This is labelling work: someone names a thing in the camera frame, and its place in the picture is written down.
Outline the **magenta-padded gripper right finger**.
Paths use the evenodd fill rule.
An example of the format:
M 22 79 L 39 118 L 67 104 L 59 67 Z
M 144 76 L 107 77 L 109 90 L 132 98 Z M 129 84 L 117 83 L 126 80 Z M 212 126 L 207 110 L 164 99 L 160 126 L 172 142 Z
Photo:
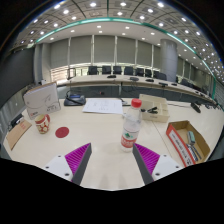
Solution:
M 182 169 L 170 156 L 159 155 L 137 143 L 133 144 L 133 155 L 145 185 Z

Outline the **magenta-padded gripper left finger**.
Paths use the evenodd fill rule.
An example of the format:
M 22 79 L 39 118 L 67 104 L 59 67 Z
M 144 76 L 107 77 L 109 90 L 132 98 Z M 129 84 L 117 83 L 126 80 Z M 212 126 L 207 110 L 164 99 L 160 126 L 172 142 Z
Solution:
M 87 143 L 66 155 L 57 155 L 43 169 L 76 185 L 80 185 L 91 153 L 91 144 Z

